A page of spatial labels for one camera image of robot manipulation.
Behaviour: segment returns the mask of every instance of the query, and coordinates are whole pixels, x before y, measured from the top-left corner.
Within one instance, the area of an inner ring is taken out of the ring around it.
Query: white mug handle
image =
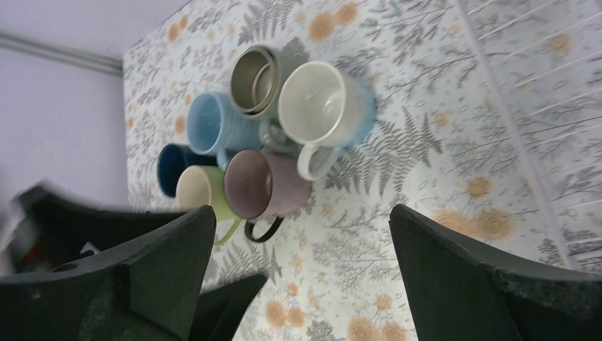
[[[343,154],[343,148],[334,147],[328,156],[320,163],[316,169],[310,170],[310,162],[312,160],[313,155],[318,151],[318,149],[324,148],[320,146],[303,146],[301,149],[301,153],[299,154],[299,159],[297,160],[297,172],[301,175],[301,178],[304,178],[307,181],[316,181],[322,176],[328,173],[328,170],[334,165],[336,160]]]

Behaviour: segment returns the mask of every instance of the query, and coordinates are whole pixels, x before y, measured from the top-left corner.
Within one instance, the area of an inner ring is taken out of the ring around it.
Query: floral tablecloth
[[[234,61],[267,43],[373,85],[378,121],[265,244],[241,229],[214,249],[203,290],[270,279],[236,340],[416,340],[388,213],[405,203],[513,254],[568,266],[525,160],[446,0],[206,0],[184,6],[124,56],[128,186],[137,207],[175,209],[156,158],[187,143],[194,96],[227,92]],[[229,223],[220,223],[223,234]]]

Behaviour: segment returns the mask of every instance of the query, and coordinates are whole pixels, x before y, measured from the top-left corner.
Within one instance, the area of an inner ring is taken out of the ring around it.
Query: mug
[[[157,179],[161,191],[168,197],[175,197],[177,180],[184,170],[193,165],[217,166],[213,156],[197,155],[181,144],[168,144],[163,147],[157,159]]]
[[[184,210],[194,210],[203,205],[211,205],[218,222],[234,219],[228,232],[215,246],[224,245],[236,231],[241,218],[232,212],[224,197],[224,174],[217,167],[190,166],[184,170],[177,182],[175,199]]]
[[[234,65],[230,79],[232,104],[245,119],[258,120],[264,146],[280,153],[297,153],[278,123],[278,97],[284,82],[302,62],[275,48],[255,45]]]
[[[186,136],[190,149],[200,155],[217,157],[225,170],[238,151],[261,148],[259,123],[243,119],[227,94],[203,92],[192,101],[186,118]]]
[[[296,160],[290,156],[248,149],[236,154],[224,175],[226,200],[232,210],[246,218],[245,235],[252,242],[270,239],[286,214],[305,204],[312,183],[301,179]],[[254,221],[276,215],[270,229],[253,236]]]
[[[316,60],[301,65],[284,83],[278,118],[288,137],[304,145],[297,162],[299,174],[315,181],[328,172],[346,146],[368,135],[376,103],[369,88],[332,64]],[[310,169],[313,155],[322,147],[328,147],[329,153]]]

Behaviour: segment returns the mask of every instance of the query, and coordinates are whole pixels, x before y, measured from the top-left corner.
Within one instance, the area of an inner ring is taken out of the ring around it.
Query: green mug handle
[[[226,235],[224,235],[224,238],[221,238],[217,242],[213,243],[213,246],[220,247],[220,246],[226,244],[226,242],[234,234],[234,231],[236,231],[236,228],[241,224],[241,221],[242,221],[242,219],[240,217],[236,217],[236,219],[234,219],[234,223],[232,224],[232,226],[230,226],[230,229],[228,230],[228,232],[226,232]]]

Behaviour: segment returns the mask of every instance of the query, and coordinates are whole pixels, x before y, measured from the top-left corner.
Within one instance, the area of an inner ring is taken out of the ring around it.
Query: white mug
[[[299,66],[278,100],[280,125],[290,139],[303,145],[297,171],[309,181],[325,175],[345,147],[366,137],[375,116],[374,96],[367,87],[318,60]],[[311,169],[313,155],[323,147],[331,149],[328,156]]]

